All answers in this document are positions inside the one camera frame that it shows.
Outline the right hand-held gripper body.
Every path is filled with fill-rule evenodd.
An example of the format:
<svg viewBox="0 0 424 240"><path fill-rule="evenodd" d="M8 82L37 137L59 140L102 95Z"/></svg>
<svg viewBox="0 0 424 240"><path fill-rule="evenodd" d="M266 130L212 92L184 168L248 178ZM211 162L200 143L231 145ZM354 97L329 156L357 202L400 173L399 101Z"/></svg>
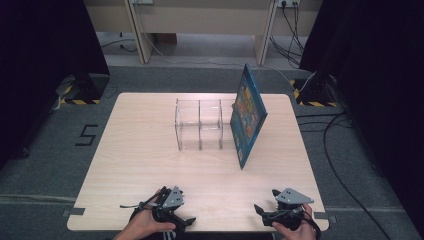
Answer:
<svg viewBox="0 0 424 240"><path fill-rule="evenodd" d="M290 230L297 230L304 217L302 205L313 203L314 200L292 188L281 191L281 195L274 197L277 207L274 212L265 212L265 226L271 226L273 222L278 222Z"/></svg>

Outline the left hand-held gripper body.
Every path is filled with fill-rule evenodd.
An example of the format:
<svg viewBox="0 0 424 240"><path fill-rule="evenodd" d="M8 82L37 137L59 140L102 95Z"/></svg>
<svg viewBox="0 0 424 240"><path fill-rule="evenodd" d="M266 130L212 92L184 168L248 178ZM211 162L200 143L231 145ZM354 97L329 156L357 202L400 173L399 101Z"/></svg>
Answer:
<svg viewBox="0 0 424 240"><path fill-rule="evenodd" d="M175 211L184 204L182 191L178 186L163 187L154 197L155 205L152 208L153 217L157 222L182 223L183 220Z"/></svg>

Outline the blue picture book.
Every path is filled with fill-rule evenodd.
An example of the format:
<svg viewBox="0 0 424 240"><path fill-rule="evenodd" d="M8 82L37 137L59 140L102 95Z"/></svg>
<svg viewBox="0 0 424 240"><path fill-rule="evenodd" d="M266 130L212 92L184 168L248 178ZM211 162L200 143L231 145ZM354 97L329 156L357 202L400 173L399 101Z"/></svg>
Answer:
<svg viewBox="0 0 424 240"><path fill-rule="evenodd" d="M256 78L248 64L244 66L236 99L232 104L230 127L241 169L244 168L268 113Z"/></svg>

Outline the clear acrylic divided organizer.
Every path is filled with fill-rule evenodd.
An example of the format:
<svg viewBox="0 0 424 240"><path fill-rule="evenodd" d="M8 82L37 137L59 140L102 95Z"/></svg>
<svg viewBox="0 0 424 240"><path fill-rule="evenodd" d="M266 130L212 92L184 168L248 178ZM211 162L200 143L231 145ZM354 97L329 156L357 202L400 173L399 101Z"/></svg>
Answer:
<svg viewBox="0 0 424 240"><path fill-rule="evenodd" d="M177 99L175 133L180 151L232 150L234 99Z"/></svg>

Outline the person's right hand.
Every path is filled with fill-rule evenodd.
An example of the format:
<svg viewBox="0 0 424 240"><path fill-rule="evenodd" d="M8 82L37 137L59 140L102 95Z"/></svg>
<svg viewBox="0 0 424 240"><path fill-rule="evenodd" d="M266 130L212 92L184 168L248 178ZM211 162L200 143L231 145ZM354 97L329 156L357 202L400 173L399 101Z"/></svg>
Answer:
<svg viewBox="0 0 424 240"><path fill-rule="evenodd" d="M282 234L281 240L316 240L316 231L309 223L312 218L312 208L308 204L303 204L302 207L305 211L304 220L297 230L292 231L278 222L272 223L272 226Z"/></svg>

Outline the person's left hand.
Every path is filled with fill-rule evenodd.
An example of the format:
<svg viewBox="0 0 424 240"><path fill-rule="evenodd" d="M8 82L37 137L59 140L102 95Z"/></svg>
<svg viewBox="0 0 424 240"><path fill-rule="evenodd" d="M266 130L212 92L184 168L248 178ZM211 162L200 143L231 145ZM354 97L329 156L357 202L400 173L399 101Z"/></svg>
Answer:
<svg viewBox="0 0 424 240"><path fill-rule="evenodd" d="M157 222L151 210L142 210L120 231L113 240L142 240L157 232L175 230L176 225L170 222Z"/></svg>

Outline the grey tape strip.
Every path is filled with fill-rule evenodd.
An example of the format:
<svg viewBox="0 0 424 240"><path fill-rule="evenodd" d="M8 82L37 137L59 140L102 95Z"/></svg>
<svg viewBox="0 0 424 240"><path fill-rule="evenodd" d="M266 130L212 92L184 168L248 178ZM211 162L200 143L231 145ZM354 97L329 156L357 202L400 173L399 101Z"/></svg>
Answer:
<svg viewBox="0 0 424 240"><path fill-rule="evenodd" d="M71 209L65 209L62 213L63 217L69 217L72 215L82 216L84 215L85 208L71 208Z"/></svg>
<svg viewBox="0 0 424 240"><path fill-rule="evenodd" d="M331 223L331 224L337 223L336 216L330 216L326 212L314 212L314 217L315 217L315 219L328 220L329 223Z"/></svg>

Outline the black stand base hazard tape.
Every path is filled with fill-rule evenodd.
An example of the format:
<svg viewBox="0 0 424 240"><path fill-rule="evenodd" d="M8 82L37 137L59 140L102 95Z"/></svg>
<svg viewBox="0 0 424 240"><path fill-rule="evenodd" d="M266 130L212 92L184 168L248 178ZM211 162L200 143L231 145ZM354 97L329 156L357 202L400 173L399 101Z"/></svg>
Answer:
<svg viewBox="0 0 424 240"><path fill-rule="evenodd" d="M83 80L70 75L56 90L58 104L99 104L109 79L110 76L105 74L89 74L88 78Z"/></svg>
<svg viewBox="0 0 424 240"><path fill-rule="evenodd" d="M311 74L306 79L290 81L295 101L301 106L336 107L335 96L330 87L330 78L316 78Z"/></svg>

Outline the black curtain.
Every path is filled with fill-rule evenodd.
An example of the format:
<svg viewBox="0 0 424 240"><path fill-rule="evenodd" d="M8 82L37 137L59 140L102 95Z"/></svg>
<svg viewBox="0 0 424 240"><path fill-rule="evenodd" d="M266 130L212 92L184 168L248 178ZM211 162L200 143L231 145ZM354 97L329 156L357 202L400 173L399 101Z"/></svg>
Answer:
<svg viewBox="0 0 424 240"><path fill-rule="evenodd" d="M332 75L424 237L424 0L322 0L301 60Z"/></svg>
<svg viewBox="0 0 424 240"><path fill-rule="evenodd" d="M62 80L108 72L84 0L0 0L0 169L27 144Z"/></svg>

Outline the brown box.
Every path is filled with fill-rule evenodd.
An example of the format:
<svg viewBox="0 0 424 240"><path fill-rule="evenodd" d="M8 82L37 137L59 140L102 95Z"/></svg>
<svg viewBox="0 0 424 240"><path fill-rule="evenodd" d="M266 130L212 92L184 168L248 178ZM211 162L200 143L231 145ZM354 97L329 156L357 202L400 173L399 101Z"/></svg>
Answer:
<svg viewBox="0 0 424 240"><path fill-rule="evenodd" d="M177 44L177 35L175 33L157 33L156 40L159 45L169 46Z"/></svg>

